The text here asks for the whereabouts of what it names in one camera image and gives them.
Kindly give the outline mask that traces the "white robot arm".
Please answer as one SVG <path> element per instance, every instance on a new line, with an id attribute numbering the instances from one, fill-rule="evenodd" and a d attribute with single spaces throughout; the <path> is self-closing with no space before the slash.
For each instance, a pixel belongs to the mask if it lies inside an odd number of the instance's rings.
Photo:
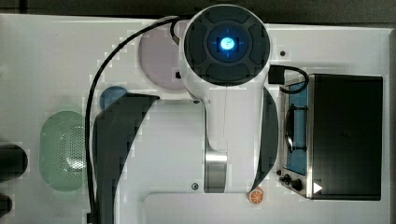
<path id="1" fill-rule="evenodd" d="M 93 127 L 99 224 L 143 224 L 151 193 L 240 193 L 257 188 L 276 152 L 263 147 L 264 82 L 271 43 L 249 10 L 216 5 L 197 13 L 179 40 L 179 73 L 205 112 L 198 148 L 133 150 L 154 95 L 126 93 Z"/>

